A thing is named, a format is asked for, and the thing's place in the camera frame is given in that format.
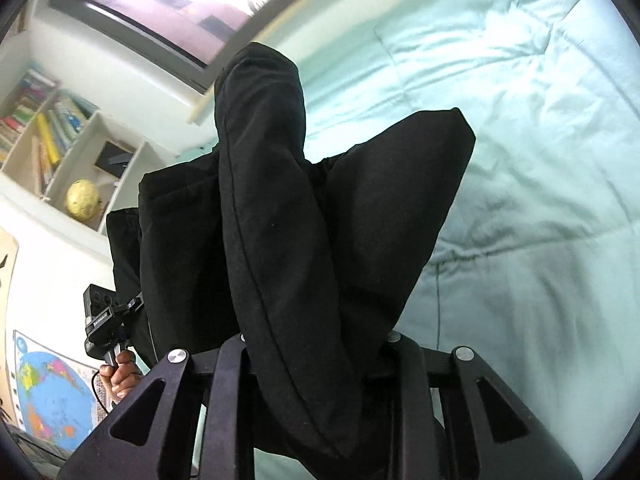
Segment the person left hand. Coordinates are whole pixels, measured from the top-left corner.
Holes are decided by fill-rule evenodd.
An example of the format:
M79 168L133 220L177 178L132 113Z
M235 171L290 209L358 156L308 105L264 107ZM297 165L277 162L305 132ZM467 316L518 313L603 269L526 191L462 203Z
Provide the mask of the person left hand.
M140 384L143 374L138 367L136 355L130 350L120 352L115 362L115 366L102 364L99 378L108 397L119 403Z

